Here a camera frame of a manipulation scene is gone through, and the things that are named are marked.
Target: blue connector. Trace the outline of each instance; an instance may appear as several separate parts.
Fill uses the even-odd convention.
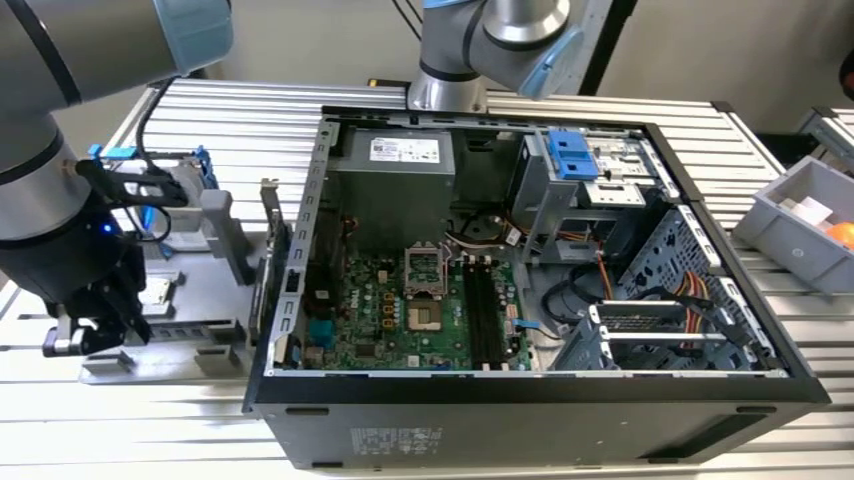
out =
[[[599,167],[579,132],[550,130],[547,146],[563,180],[595,180],[599,177]]]
[[[216,175],[213,175],[213,164],[211,163],[211,152],[204,149],[204,146],[199,146],[193,155],[201,165],[201,183],[204,184],[204,188],[208,190],[219,190],[219,181],[216,180]]]
[[[105,153],[101,153],[101,157],[104,160],[133,160],[136,158],[136,147],[115,147],[107,150]]]
[[[98,145],[97,143],[92,144],[88,151],[89,158],[92,159],[92,162],[94,163],[94,165],[97,165],[98,168],[104,168],[104,163],[101,162],[103,151],[104,151],[104,146]]]
[[[311,338],[311,343],[315,346],[329,350],[335,339],[335,323],[332,320],[312,320],[308,323],[308,338]]]
[[[513,318],[512,326],[536,330],[539,329],[539,322],[531,322],[530,320],[521,320],[520,318]]]

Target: expansion slot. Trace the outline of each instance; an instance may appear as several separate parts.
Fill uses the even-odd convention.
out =
[[[504,361],[491,268],[489,263],[479,260],[463,265],[471,361],[475,369],[487,366],[489,369],[500,369]]]

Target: metal plate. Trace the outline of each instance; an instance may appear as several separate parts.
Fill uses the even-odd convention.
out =
[[[644,120],[658,123],[670,139],[742,143],[738,131],[708,103],[554,97],[534,103],[492,93],[495,113]],[[261,177],[279,179],[285,215],[293,220],[301,197],[311,139],[321,104],[403,108],[403,90],[360,87],[271,86],[179,81],[149,124],[153,149],[211,148],[223,188],[235,195],[235,216],[244,228],[264,228],[255,199]],[[132,138],[139,109],[113,143]],[[718,146],[735,150],[736,145]],[[759,188],[742,170],[707,167],[718,173],[699,182],[706,195],[748,198]],[[786,275],[772,263],[742,251],[748,268]],[[263,422],[240,414],[243,381],[181,385],[89,387],[76,383],[78,359],[41,358],[45,321],[9,322],[20,302],[13,287],[0,293],[0,477],[176,478],[252,475],[276,478],[672,478],[703,480],[800,480],[854,477],[854,298],[794,292],[786,283],[764,285],[788,333],[802,347],[834,400],[824,411],[803,417],[735,452],[700,466],[651,466],[643,470],[542,469],[412,470],[385,472],[295,472]],[[45,408],[45,399],[53,399]]]

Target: motherboard chip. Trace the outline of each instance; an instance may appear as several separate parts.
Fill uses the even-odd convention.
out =
[[[376,357],[376,345],[372,343],[357,344],[356,357]]]

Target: barcode label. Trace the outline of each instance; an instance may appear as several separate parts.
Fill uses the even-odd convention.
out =
[[[439,163],[439,140],[375,138],[369,158],[373,162]]]

